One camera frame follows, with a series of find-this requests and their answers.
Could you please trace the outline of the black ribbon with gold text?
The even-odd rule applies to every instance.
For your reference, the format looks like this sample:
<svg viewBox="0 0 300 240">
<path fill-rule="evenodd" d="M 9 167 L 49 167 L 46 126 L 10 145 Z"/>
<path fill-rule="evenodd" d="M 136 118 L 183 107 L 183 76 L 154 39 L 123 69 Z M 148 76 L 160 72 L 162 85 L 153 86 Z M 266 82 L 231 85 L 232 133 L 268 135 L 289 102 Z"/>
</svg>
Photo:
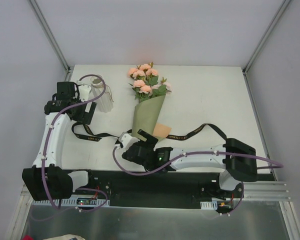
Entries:
<svg viewBox="0 0 300 240">
<path fill-rule="evenodd" d="M 75 128 L 79 127 L 79 126 L 83 127 L 86 134 L 81 134 L 81 133 L 75 132 Z M 219 127 L 217 127 L 216 125 L 211 124 L 211 123 L 204 123 L 204 124 L 200 125 L 198 128 L 196 128 L 195 130 L 187 133 L 186 135 L 168 134 L 167 137 L 165 137 L 165 138 L 169 139 L 169 140 L 175 140 L 175 141 L 185 141 L 185 140 L 188 140 L 188 139 L 192 138 L 193 136 L 197 135 L 198 133 L 200 133 L 206 126 L 209 126 L 211 129 L 213 129 L 223 140 L 227 139 L 227 135 Z M 71 126 L 71 131 L 78 139 L 93 141 L 93 142 L 99 142 L 101 139 L 107 138 L 107 137 L 113 137 L 113 138 L 117 138 L 117 139 L 119 138 L 118 136 L 115 136 L 115 135 L 112 135 L 112 134 L 106 133 L 106 132 L 94 134 L 87 124 L 83 124 L 80 122 L 75 122 Z"/>
</svg>

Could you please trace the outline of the green and orange wrapping paper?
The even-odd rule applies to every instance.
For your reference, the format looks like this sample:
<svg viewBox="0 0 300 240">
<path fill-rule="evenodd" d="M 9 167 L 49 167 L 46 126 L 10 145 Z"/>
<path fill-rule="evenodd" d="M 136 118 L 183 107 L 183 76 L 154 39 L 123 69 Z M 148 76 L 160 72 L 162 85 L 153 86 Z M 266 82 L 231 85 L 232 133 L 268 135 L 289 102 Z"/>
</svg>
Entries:
<svg viewBox="0 0 300 240">
<path fill-rule="evenodd" d="M 133 137 L 145 140 L 144 137 L 138 134 L 139 130 L 145 131 L 160 141 L 170 134 L 171 127 L 161 123 L 157 124 L 165 97 L 165 95 L 157 96 L 144 100 L 135 106 L 131 133 Z"/>
</svg>

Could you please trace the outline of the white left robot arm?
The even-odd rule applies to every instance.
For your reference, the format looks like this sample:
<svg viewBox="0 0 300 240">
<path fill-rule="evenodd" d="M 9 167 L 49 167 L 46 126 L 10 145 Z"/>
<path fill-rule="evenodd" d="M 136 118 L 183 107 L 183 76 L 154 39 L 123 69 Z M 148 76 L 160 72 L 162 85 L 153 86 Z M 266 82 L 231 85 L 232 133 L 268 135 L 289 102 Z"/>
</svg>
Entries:
<svg viewBox="0 0 300 240">
<path fill-rule="evenodd" d="M 23 169 L 22 179 L 35 201 L 62 200 L 79 188 L 89 195 L 96 183 L 90 170 L 62 169 L 62 152 L 71 121 L 90 124 L 97 104 L 88 100 L 92 88 L 87 84 L 58 82 L 57 92 L 44 106 L 45 129 L 32 167 Z"/>
</svg>

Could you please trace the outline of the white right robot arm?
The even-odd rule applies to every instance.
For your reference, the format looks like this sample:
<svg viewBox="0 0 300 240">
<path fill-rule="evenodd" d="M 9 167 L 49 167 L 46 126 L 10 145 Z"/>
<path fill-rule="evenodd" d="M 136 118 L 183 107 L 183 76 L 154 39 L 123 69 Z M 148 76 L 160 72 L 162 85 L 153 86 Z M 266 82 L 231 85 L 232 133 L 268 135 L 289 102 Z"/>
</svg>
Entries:
<svg viewBox="0 0 300 240">
<path fill-rule="evenodd" d="M 124 132 L 118 139 L 125 150 L 121 157 L 144 167 L 147 174 L 172 172 L 189 168 L 220 169 L 215 192 L 227 197 L 241 182 L 256 182 L 258 179 L 256 150 L 235 139 L 227 138 L 224 144 L 205 149 L 186 150 L 184 148 L 160 147 L 154 136 L 142 131 L 145 138 L 131 136 Z"/>
</svg>

